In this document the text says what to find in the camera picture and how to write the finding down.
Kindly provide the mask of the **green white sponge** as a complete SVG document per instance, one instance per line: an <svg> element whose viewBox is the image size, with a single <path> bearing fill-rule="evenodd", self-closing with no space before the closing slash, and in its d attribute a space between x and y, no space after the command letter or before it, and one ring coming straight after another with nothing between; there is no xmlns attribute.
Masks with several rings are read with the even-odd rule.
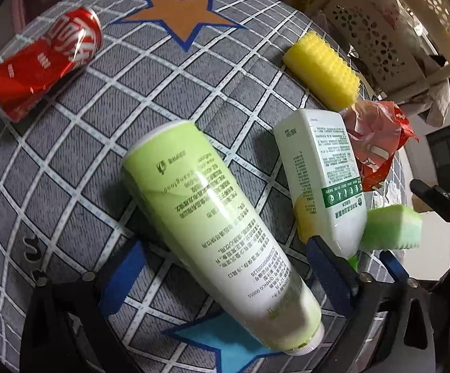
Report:
<svg viewBox="0 0 450 373"><path fill-rule="evenodd" d="M369 210L360 249L371 252L419 247L422 226L422 215L406 205Z"/></svg>

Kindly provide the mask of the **red snack wrapper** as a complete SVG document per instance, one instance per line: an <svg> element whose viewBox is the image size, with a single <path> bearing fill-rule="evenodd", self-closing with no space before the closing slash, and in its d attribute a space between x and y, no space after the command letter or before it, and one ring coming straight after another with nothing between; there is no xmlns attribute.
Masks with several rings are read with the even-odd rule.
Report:
<svg viewBox="0 0 450 373"><path fill-rule="evenodd" d="M393 102L359 100L343 115L365 192L378 190L396 153L415 137L403 111Z"/></svg>

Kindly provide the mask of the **light green lotion tube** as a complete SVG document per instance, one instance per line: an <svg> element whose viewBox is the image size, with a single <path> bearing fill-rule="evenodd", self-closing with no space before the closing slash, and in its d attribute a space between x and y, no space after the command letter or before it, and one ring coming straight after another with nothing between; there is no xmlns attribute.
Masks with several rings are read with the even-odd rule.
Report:
<svg viewBox="0 0 450 373"><path fill-rule="evenodd" d="M253 337L292 355L320 345L318 301L193 122L146 133L121 173L162 241Z"/></svg>

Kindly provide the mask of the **white green bottle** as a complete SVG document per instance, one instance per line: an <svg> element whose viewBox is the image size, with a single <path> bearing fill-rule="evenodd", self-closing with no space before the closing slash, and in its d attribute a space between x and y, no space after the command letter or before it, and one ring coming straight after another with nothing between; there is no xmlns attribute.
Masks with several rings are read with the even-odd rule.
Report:
<svg viewBox="0 0 450 373"><path fill-rule="evenodd" d="M302 242L320 236L344 259L353 257L367 207L350 138L341 115L298 109L274 128Z"/></svg>

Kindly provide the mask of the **red cola can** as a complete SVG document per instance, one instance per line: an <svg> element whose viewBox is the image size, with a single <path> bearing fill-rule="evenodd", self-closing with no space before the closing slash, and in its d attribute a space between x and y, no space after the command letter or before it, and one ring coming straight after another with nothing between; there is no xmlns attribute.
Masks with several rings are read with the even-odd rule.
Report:
<svg viewBox="0 0 450 373"><path fill-rule="evenodd" d="M98 15L79 7L0 63L0 111L18 123L60 79L92 61L103 43Z"/></svg>

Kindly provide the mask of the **yellow ridged sponge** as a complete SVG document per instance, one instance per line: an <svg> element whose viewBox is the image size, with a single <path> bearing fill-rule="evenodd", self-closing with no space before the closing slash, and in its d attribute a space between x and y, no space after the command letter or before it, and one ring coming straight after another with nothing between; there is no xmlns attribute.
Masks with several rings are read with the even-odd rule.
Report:
<svg viewBox="0 0 450 373"><path fill-rule="evenodd" d="M282 61L326 108L341 112L356 102L360 78L316 32L302 36Z"/></svg>

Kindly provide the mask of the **grey checked tablecloth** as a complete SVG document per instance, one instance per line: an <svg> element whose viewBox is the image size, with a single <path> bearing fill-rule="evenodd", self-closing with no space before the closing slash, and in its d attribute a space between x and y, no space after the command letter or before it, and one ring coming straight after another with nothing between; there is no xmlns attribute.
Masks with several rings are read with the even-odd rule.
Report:
<svg viewBox="0 0 450 373"><path fill-rule="evenodd" d="M166 331L219 307L150 233L120 178L122 158L157 126L193 120L310 279L272 129L319 106L281 61L317 25L277 0L63 0L19 31L0 62L81 6L103 27L92 63L22 122L0 116L0 367L19 369L40 273L74 281L137 237L146 267L111 327L144 371L213 372L213 352Z"/></svg>

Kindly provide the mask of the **beige plastic storage rack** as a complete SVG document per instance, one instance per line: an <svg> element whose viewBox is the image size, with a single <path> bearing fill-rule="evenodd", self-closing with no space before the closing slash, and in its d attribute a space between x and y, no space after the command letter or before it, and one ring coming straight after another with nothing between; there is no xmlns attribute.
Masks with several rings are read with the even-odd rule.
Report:
<svg viewBox="0 0 450 373"><path fill-rule="evenodd" d="M355 48L387 99L450 78L450 0L313 0Z"/></svg>

